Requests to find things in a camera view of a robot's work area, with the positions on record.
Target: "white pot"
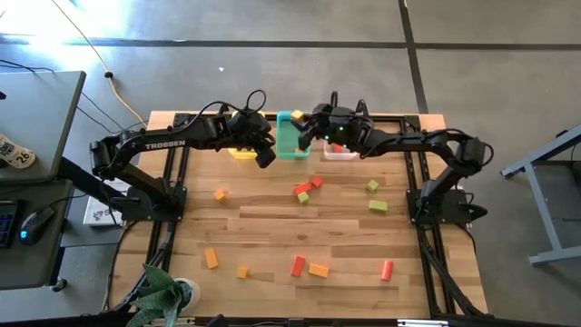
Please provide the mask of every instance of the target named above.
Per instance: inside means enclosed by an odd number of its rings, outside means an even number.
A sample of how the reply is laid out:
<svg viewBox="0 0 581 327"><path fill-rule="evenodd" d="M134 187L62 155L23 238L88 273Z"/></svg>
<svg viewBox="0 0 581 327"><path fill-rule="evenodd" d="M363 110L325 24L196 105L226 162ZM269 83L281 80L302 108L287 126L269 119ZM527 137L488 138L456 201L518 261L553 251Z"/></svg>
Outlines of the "white pot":
<svg viewBox="0 0 581 327"><path fill-rule="evenodd" d="M188 302L188 304L186 304L183 308L182 308L182 313L186 312L188 309L191 309L192 307L196 306L196 304L198 304L198 302L200 301L200 286L198 286L198 283L196 282L192 282L189 279L185 279L185 278L174 278L174 280L176 282L185 282L188 285L190 285L190 287L192 287L192 298L190 299L190 301Z"/></svg>

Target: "wooden tabletop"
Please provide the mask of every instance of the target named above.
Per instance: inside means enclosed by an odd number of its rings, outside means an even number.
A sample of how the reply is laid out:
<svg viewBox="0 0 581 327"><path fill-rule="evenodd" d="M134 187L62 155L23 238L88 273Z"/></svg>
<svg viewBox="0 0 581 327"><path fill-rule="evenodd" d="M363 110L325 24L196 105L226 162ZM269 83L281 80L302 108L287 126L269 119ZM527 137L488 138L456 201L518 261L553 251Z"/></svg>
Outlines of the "wooden tabletop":
<svg viewBox="0 0 581 327"><path fill-rule="evenodd" d="M152 112L149 128L165 128L175 114ZM427 130L445 127L440 114L419 117ZM387 123L376 124L376 128L398 130L395 124ZM260 169L254 160L234 159L225 150L190 151L186 213L178 224L170 266L173 277L197 282L202 290L200 303L186 314L428 317L418 237L408 223L403 154L328 161L323 157L322 143L314 142L309 159L277 159ZM144 153L139 167L152 176L162 176L165 157L165 151ZM178 164L176 159L173 180ZM432 177L445 167L433 154L428 154L428 165ZM313 176L320 176L323 185L310 192L308 205L300 205L293 188ZM379 182L375 193L365 189L371 179ZM227 193L222 203L213 198L218 188ZM388 212L371 213L369 200L388 202ZM470 239L457 226L441 227L451 275L485 312ZM141 222L124 238L113 275L112 304L123 298L141 273L151 229L151 223ZM216 250L219 266L215 269L206 267L206 247ZM296 254L307 259L299 278L291 276ZM389 282L379 278L385 260L394 262ZM330 267L329 277L309 275L310 263ZM248 279L237 278L239 266L249 269ZM438 303L444 308L438 278L435 284Z"/></svg>

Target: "gray floor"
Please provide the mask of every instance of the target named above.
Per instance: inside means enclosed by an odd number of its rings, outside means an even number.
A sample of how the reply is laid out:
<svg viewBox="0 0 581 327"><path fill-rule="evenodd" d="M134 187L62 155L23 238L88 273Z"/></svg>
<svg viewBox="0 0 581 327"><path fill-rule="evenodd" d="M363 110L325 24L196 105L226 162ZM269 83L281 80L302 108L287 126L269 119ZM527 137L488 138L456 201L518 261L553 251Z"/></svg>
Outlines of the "gray floor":
<svg viewBox="0 0 581 327"><path fill-rule="evenodd" d="M404 41L397 0L59 3L94 37ZM581 41L581 3L574 0L407 3L417 42ZM0 33L77 37L47 4L4 8ZM267 90L267 108L275 111L309 110L327 100L331 90L340 91L340 101L347 106L364 97L373 112L418 111L405 49L100 47L99 51L119 80L123 97L144 117L151 110L197 109L216 99L241 103L258 87ZM102 67L87 46L60 46L39 38L32 45L0 45L0 58L85 70L84 91L121 125L135 123L111 94ZM418 58L429 112L444 114L448 126L495 146L492 164L465 182L476 194L476 203L489 209L473 231L489 311L504 318L581 324L581 260L529 266L528 255L549 249L547 236L526 178L504 181L498 174L555 134L581 123L581 51L422 50ZM79 105L114 128L87 102ZM74 119L65 155L89 169L87 145L105 131L83 115ZM75 203L72 215L82 215L83 205ZM567 232L565 243L580 244L581 223L561 227ZM62 276L71 287L58 294L47 289L0 292L0 321L98 312L112 255L111 246L67 251ZM23 301L34 310L19 310Z"/></svg>

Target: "small cube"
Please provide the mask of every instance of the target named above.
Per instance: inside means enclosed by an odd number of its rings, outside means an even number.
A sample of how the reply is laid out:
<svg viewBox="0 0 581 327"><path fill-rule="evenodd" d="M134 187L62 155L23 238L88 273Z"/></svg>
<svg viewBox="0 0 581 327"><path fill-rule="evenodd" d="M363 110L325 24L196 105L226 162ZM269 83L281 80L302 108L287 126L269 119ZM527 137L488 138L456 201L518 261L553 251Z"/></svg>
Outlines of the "small cube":
<svg viewBox="0 0 581 327"><path fill-rule="evenodd" d="M206 248L204 249L204 253L206 254L206 263L208 263L208 268L213 269L218 267L218 258L216 258L216 251L214 248Z"/></svg>
<svg viewBox="0 0 581 327"><path fill-rule="evenodd" d="M216 192L214 192L214 198L216 198L216 200L218 201L224 201L224 199L226 199L226 193L224 193L223 190L216 190Z"/></svg>
<svg viewBox="0 0 581 327"><path fill-rule="evenodd" d="M383 262L383 267L381 268L381 279L388 281L391 279L391 272L393 271L393 262L386 260Z"/></svg>
<svg viewBox="0 0 581 327"><path fill-rule="evenodd" d="M315 186L315 188L320 188L320 186L323 184L323 180L320 177L315 177L312 179L312 181L310 181L310 183Z"/></svg>
<svg viewBox="0 0 581 327"><path fill-rule="evenodd" d="M296 120L296 121L302 121L303 116L304 116L304 113L301 110L295 110L290 114L290 118L292 118L292 120Z"/></svg>
<svg viewBox="0 0 581 327"><path fill-rule="evenodd" d="M238 267L238 278L246 279L247 275L248 275L248 268Z"/></svg>
<svg viewBox="0 0 581 327"><path fill-rule="evenodd" d="M306 192L300 193L299 195L297 195L297 197L299 198L300 204L309 203L309 195Z"/></svg>
<svg viewBox="0 0 581 327"><path fill-rule="evenodd" d="M369 183L367 183L367 189L375 192L375 190L378 189L379 183L375 182L374 180L370 180Z"/></svg>
<svg viewBox="0 0 581 327"><path fill-rule="evenodd" d="M310 183L302 183L301 185L294 188L294 193L299 195L303 192L308 192L310 190L312 190L312 186L310 186Z"/></svg>
<svg viewBox="0 0 581 327"><path fill-rule="evenodd" d="M329 276L329 268L311 263L309 267L309 273L319 277L327 278Z"/></svg>
<svg viewBox="0 0 581 327"><path fill-rule="evenodd" d="M371 200L369 201L369 209L377 212L386 213L388 211L388 203L383 201Z"/></svg>
<svg viewBox="0 0 581 327"><path fill-rule="evenodd" d="M302 273L302 267L305 266L305 258L300 255L294 256L294 263L292 263L292 269L290 270L290 275L295 277L300 277Z"/></svg>

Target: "green cube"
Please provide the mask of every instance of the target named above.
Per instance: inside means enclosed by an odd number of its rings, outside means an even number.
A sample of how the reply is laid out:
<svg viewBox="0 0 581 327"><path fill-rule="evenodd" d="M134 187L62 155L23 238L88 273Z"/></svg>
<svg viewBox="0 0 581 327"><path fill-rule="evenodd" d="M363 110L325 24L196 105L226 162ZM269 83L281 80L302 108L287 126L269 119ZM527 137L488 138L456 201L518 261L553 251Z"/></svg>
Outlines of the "green cube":
<svg viewBox="0 0 581 327"><path fill-rule="evenodd" d="M388 203L383 201L371 200L369 201L369 209L386 213L388 211Z"/></svg>
<svg viewBox="0 0 581 327"><path fill-rule="evenodd" d="M375 192L375 190L378 189L379 183L375 182L374 180L370 180L369 183L367 183L367 189Z"/></svg>
<svg viewBox="0 0 581 327"><path fill-rule="evenodd" d="M309 195L306 192L299 193L299 195L297 195L297 196L299 197L300 204L309 203Z"/></svg>

